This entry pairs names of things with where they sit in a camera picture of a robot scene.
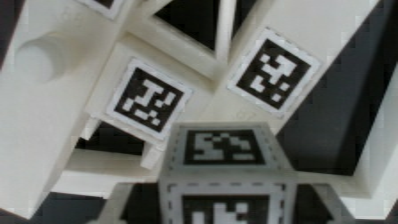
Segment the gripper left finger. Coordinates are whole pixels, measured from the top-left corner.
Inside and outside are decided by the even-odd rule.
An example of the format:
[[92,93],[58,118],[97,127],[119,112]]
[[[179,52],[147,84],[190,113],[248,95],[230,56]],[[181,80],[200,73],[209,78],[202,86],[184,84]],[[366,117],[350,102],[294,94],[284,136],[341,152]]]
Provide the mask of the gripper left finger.
[[156,183],[119,183],[97,217],[87,224],[159,224]]

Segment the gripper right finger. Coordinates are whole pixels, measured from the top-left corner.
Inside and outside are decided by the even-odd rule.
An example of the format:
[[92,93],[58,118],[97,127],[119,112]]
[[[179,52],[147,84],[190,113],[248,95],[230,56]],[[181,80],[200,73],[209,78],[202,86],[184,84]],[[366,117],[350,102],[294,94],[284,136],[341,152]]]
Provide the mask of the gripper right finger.
[[293,224],[355,224],[328,184],[300,184],[296,189]]

